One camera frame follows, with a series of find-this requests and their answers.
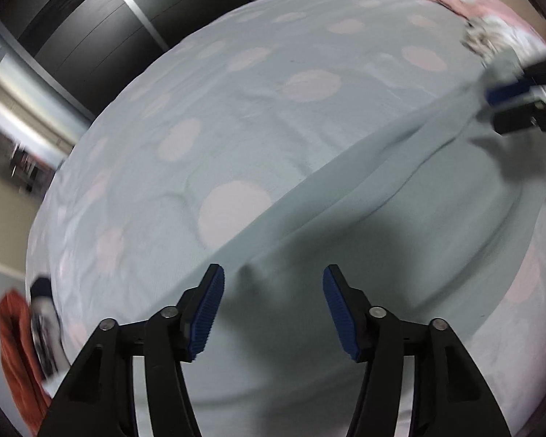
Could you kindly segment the light blue-grey garment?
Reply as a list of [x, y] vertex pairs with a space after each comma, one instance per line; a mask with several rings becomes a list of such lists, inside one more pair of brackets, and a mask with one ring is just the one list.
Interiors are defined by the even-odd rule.
[[206, 357], [186, 370], [198, 405], [351, 394], [323, 270], [337, 264], [406, 320], [470, 334], [515, 278], [546, 199], [546, 134], [491, 126], [486, 92], [516, 79], [512, 51], [474, 81], [357, 142], [216, 252], [227, 295]]

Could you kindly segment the pink floral duvet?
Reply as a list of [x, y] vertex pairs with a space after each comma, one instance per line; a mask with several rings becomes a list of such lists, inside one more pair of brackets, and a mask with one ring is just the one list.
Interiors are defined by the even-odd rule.
[[462, 44], [484, 62], [505, 50], [521, 64], [546, 58], [546, 41], [533, 26], [500, 0], [427, 0], [449, 9], [466, 21]]

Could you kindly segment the rust red fleece garment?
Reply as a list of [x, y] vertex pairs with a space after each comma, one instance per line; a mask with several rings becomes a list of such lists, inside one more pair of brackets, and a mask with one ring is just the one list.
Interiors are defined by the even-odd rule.
[[31, 336], [31, 315], [14, 289], [0, 300], [1, 367], [12, 399], [32, 436], [36, 436], [51, 403]]

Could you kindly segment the black floral folded garment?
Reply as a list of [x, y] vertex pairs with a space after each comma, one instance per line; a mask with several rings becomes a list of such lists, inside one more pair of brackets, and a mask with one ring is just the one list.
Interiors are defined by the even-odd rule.
[[53, 299], [51, 279], [48, 276], [37, 276], [29, 292], [34, 349], [43, 377], [50, 380], [70, 367], [63, 348], [61, 323]]

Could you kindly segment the polka dot bed sheet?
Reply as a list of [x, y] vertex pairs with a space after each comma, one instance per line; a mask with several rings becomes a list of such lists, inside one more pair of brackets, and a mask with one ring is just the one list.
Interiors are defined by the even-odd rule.
[[[26, 274], [51, 277], [69, 358], [101, 320], [176, 302], [219, 249], [357, 142], [474, 82], [489, 63], [463, 31], [425, 0], [259, 0], [151, 64], [72, 150], [31, 229]], [[480, 326], [467, 334], [435, 317], [520, 433], [546, 395], [546, 199]], [[347, 358], [360, 370], [352, 393], [323, 398], [207, 408], [186, 376], [201, 432], [343, 435], [363, 375]]]

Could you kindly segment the dark sliding wardrobe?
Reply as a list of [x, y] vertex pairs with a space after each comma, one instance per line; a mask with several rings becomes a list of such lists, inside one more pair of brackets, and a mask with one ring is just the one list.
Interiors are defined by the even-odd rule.
[[92, 114], [100, 114], [158, 57], [249, 0], [11, 0], [1, 21]]

